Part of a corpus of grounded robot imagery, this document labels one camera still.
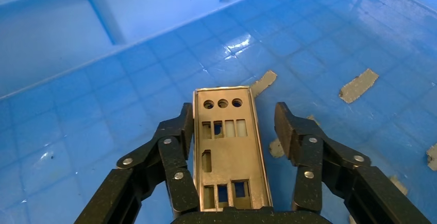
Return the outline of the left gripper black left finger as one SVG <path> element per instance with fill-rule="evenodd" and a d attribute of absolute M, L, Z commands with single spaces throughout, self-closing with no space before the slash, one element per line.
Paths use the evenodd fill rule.
<path fill-rule="evenodd" d="M 121 157 L 76 219 L 76 223 L 134 223 L 142 201 L 166 183 L 173 217 L 199 211 L 188 170 L 194 132 L 193 107 L 184 103 L 178 117 L 159 123 L 153 138 Z"/>

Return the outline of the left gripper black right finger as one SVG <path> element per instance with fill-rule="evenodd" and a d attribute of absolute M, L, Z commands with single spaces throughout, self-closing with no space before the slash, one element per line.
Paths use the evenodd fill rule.
<path fill-rule="evenodd" d="M 344 201 L 356 223 L 428 223 L 428 219 L 368 156 L 329 138 L 315 121 L 275 106 L 274 128 L 297 168 L 292 209 L 319 214 L 322 187 Z"/>

